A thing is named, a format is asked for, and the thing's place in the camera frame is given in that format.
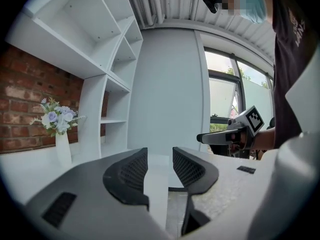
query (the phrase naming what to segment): black t-shirt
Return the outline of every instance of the black t-shirt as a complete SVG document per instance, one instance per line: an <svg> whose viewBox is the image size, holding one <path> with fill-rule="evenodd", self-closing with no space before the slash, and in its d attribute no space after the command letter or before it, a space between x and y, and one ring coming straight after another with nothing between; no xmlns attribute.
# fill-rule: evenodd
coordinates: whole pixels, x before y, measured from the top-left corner
<svg viewBox="0 0 320 240"><path fill-rule="evenodd" d="M285 95L312 58L318 36L293 0L273 0L274 51L274 147L298 136L301 128Z"/></svg>

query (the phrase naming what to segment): corrugated ceiling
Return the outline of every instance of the corrugated ceiling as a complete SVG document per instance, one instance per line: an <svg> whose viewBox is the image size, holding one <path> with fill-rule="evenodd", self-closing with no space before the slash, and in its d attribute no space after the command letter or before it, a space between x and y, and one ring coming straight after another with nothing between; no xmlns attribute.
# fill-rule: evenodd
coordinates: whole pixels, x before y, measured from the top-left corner
<svg viewBox="0 0 320 240"><path fill-rule="evenodd" d="M135 17L139 21L137 11L130 0ZM144 22L146 23L141 0L138 0ZM151 13L156 14L154 0L149 0ZM191 20L223 28L245 38L260 48L271 59L274 59L275 33L268 22L253 24L240 16L211 13L203 0L160 0L162 13L166 19Z"/></svg>

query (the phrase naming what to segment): window frame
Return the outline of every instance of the window frame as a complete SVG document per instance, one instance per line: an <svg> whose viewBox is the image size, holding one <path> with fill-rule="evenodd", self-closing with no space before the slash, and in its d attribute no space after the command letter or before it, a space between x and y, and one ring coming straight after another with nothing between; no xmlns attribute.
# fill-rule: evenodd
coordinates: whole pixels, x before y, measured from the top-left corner
<svg viewBox="0 0 320 240"><path fill-rule="evenodd" d="M244 84L242 81L241 72L240 72L238 62L246 64L247 66L249 66L249 67L253 68L254 70L258 71L259 73L263 74L266 78L268 89L271 91L272 111L273 111L273 116L275 116L273 87L272 87L271 81L270 81L270 80L272 80L272 81L274 80L273 77L271 77L267 72L264 72L263 70L261 70L260 68L258 68L255 65L253 65L252 63L250 63L240 57L237 57L234 53L227 53L225 51L221 51L221 50L217 50L217 49L213 49L213 48L209 48L209 47L204 47L204 51L208 52L208 53L213 53L213 54L217 54L220 56L224 56L224 57L227 57L230 59L231 65L232 65L232 68L234 71L234 75L220 72L220 71L211 70L211 69L208 69L208 74L209 74L209 78L219 79L219 80L223 80L223 81L227 81L227 82L231 82L231 83L236 84L235 91L237 92L237 95L238 95L238 110L239 110L238 113L239 114L246 110L246 96L245 96ZM229 120L228 117L220 117L220 116L211 116L210 115L210 124L227 124L228 120Z"/></svg>

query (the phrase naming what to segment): white vase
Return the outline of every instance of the white vase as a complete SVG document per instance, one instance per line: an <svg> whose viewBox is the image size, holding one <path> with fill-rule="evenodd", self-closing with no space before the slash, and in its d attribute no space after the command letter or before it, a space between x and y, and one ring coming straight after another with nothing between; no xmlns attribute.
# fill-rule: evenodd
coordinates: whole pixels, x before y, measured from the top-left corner
<svg viewBox="0 0 320 240"><path fill-rule="evenodd" d="M55 135L55 150L61 166L69 168L72 165L70 146L67 133Z"/></svg>

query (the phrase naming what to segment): person's hand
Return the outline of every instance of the person's hand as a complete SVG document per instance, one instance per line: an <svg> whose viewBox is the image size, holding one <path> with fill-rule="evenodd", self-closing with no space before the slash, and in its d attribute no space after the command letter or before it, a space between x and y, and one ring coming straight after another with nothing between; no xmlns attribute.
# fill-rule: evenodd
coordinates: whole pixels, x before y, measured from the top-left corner
<svg viewBox="0 0 320 240"><path fill-rule="evenodd" d="M231 134L231 139L234 140L236 138L236 135L233 133ZM232 143L230 145L230 152L231 154L234 154L238 152L239 150L242 150L247 142L247 134L245 132L241 132L240 134L240 142Z"/></svg>

